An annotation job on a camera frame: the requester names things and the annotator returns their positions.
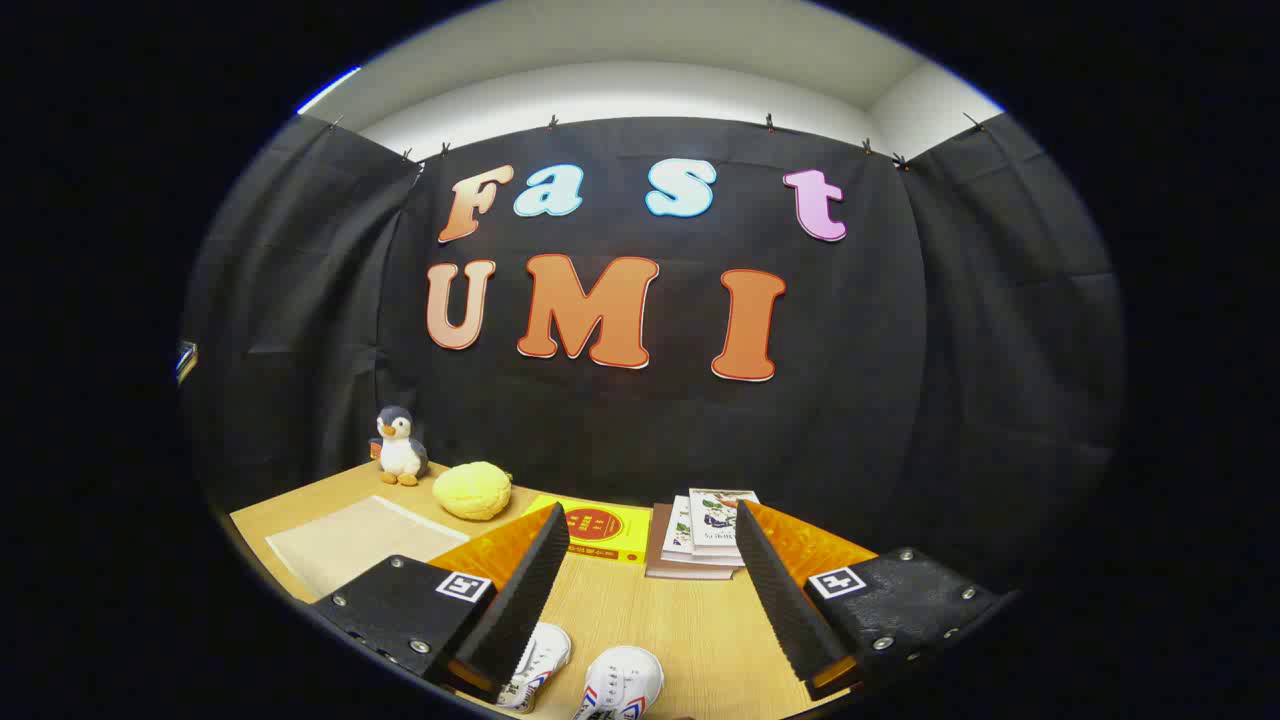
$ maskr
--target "letter s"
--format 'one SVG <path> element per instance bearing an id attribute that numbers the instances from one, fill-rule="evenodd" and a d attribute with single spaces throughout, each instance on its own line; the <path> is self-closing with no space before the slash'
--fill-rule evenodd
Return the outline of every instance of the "letter s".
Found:
<path id="1" fill-rule="evenodd" d="M 649 168 L 649 184 L 658 190 L 645 195 L 644 204 L 654 215 L 692 218 L 712 206 L 713 182 L 716 168 L 707 160 L 659 160 Z"/>

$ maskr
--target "black curtain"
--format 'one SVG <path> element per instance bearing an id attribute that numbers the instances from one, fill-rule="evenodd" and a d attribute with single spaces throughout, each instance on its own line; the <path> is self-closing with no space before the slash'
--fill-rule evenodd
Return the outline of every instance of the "black curtain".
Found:
<path id="1" fill-rule="evenodd" d="M 192 272 L 197 477 L 230 512 L 367 456 L 379 286 L 417 167 L 297 115 L 232 188 Z"/>
<path id="2" fill-rule="evenodd" d="M 518 483 L 618 502 L 689 487 L 760 500 L 874 550 L 914 544 L 992 585 L 1016 583 L 1088 497 L 1123 396 L 1115 281 L 1088 213 L 1007 117 L 900 169 L 805 133 L 691 118 L 562 124 L 421 167 L 297 118 L 219 214 L 195 273 L 183 387 L 223 511 L 367 459 L 378 409 L 417 415 L 433 460 L 490 460 Z M 654 217 L 648 170 L 717 169 L 712 206 Z M 512 211 L 525 178 L 582 168 L 582 205 Z M 511 164 L 471 236 L 439 245 L 454 182 Z M 782 176 L 844 191 L 847 234 L 805 234 Z M 648 368 L 522 356 L 532 278 L 559 252 L 585 290 L 609 260 L 652 259 Z M 494 260 L 475 345 L 425 328 L 426 269 Z M 710 372 L 735 268 L 781 277 L 764 383 Z M 451 288 L 461 322 L 466 279 Z"/>
<path id="3" fill-rule="evenodd" d="M 1079 195 L 1009 115 L 901 178 L 929 338 L 884 542 L 945 547 L 957 568 L 1020 584 L 1102 479 L 1120 432 L 1116 278 Z"/>

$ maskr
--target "red circle label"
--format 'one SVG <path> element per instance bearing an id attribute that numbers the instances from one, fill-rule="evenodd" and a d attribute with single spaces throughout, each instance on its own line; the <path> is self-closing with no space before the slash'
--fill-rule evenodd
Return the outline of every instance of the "red circle label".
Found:
<path id="1" fill-rule="evenodd" d="M 604 541 L 622 532 L 622 520 L 600 507 L 579 507 L 564 514 L 570 537 Z"/>

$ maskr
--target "white wall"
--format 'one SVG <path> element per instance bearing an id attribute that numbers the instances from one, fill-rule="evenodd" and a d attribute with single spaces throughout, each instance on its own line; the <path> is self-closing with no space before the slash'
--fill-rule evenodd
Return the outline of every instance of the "white wall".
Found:
<path id="1" fill-rule="evenodd" d="M 1004 110 L 977 88 L 933 63 L 925 63 L 872 105 L 872 119 L 884 135 L 886 152 L 906 159 L 972 128 Z"/>
<path id="2" fill-rule="evenodd" d="M 431 97 L 360 131 L 413 160 L 449 147 L 561 123 L 627 117 L 695 117 L 764 123 L 873 149 L 887 146 L 872 118 L 847 102 L 735 70 L 675 63 L 589 63 L 517 73 Z"/>

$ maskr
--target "book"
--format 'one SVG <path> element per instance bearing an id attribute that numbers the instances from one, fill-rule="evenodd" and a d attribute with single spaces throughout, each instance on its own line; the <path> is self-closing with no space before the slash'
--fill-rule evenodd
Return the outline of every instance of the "book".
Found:
<path id="1" fill-rule="evenodd" d="M 524 515 L 557 502 L 564 507 L 564 521 L 568 523 L 568 552 L 632 565 L 645 564 L 653 510 L 539 495 Z"/>
<path id="2" fill-rule="evenodd" d="M 667 521 L 667 532 L 662 543 L 662 560 L 671 562 L 692 562 L 699 565 L 730 565 L 742 566 L 742 557 L 737 547 L 716 548 L 710 552 L 701 551 L 694 544 L 692 520 L 689 514 L 689 497 L 677 495 L 672 501 L 671 519 Z"/>
<path id="3" fill-rule="evenodd" d="M 703 551 L 737 555 L 733 523 L 741 500 L 759 502 L 749 489 L 689 488 L 689 512 L 692 523 L 694 555 Z"/>
<path id="4" fill-rule="evenodd" d="M 669 502 L 657 502 L 653 506 L 653 520 L 649 523 L 649 547 L 645 548 L 648 557 L 644 569 L 645 577 L 681 580 L 728 580 L 732 578 L 732 566 L 673 562 L 663 557 L 662 546 L 667 539 L 666 529 L 671 524 L 672 509 L 673 505 Z"/>

